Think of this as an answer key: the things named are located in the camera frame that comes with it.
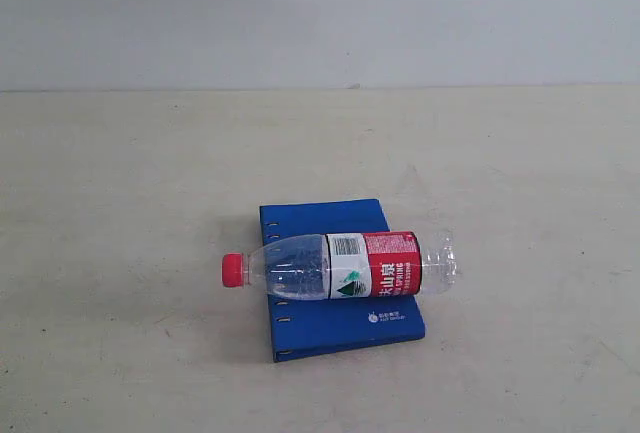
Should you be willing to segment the clear plastic water bottle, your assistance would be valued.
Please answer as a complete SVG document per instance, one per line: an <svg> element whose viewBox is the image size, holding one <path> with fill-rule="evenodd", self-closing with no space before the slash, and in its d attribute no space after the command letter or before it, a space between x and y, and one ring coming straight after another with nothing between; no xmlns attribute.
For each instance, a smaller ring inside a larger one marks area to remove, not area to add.
<svg viewBox="0 0 640 433"><path fill-rule="evenodd" d="M221 260L224 287L259 286L295 301L439 294L457 274L448 235L425 246L410 231L293 236Z"/></svg>

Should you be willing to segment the blue ring binder notebook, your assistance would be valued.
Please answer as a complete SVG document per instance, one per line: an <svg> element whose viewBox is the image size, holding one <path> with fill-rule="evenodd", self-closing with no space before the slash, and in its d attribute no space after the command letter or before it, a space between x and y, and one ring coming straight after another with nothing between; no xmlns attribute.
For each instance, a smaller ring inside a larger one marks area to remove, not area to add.
<svg viewBox="0 0 640 433"><path fill-rule="evenodd" d="M262 241L317 233L389 229L377 199L263 205ZM427 327L413 296L387 299L293 301L267 297L276 362L425 337Z"/></svg>

